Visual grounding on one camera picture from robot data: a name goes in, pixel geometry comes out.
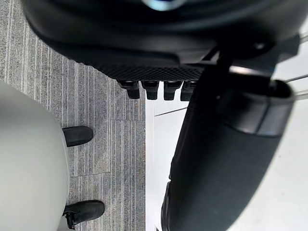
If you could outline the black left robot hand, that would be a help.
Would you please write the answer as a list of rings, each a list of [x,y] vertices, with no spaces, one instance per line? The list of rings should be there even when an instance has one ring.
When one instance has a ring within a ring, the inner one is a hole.
[[[273,80],[297,55],[305,0],[24,0],[52,49],[115,79],[129,98],[189,105],[161,210],[164,231],[225,231],[259,187],[295,94]]]

